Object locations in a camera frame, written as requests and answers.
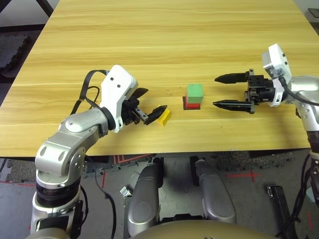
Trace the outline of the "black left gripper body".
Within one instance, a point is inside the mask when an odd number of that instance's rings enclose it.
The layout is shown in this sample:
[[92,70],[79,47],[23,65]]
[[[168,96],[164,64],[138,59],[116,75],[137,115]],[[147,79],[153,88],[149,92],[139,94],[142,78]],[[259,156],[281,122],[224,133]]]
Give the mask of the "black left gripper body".
[[128,100],[124,100],[122,104],[122,121],[125,125],[131,123],[139,124],[143,122],[145,125],[150,123],[149,116],[139,107],[138,98],[131,96]]

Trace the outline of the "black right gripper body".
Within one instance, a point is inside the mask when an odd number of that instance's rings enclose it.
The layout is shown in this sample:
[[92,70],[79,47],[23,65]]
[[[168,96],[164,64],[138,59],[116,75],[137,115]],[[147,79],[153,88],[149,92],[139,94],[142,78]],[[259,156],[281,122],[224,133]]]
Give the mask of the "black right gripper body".
[[272,80],[264,78],[263,75],[255,75],[253,69],[245,73],[245,79],[248,83],[248,88],[245,91],[245,101],[248,103],[246,111],[254,114],[256,105],[273,101],[275,88]]

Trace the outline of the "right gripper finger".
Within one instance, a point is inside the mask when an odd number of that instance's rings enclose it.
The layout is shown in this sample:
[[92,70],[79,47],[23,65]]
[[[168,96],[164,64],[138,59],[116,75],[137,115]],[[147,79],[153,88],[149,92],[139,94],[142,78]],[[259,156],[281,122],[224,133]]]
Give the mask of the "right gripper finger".
[[252,113],[252,103],[238,100],[221,100],[212,103],[214,106],[229,111]]
[[223,83],[223,84],[236,84],[236,83],[247,82],[248,78],[249,78],[249,72],[230,73],[230,74],[221,75],[215,78],[215,81],[219,83]]

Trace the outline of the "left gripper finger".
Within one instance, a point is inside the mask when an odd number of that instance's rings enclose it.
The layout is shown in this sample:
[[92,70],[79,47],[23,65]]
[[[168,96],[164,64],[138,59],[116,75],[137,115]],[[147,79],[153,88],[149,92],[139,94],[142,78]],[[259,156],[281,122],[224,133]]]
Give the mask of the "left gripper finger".
[[146,89],[146,88],[137,88],[137,89],[132,93],[131,98],[138,99],[139,97],[141,97],[142,95],[144,95],[147,91],[148,91],[148,89]]
[[144,121],[144,124],[150,124],[157,120],[167,109],[167,105],[158,106],[150,114],[147,115],[147,119]]

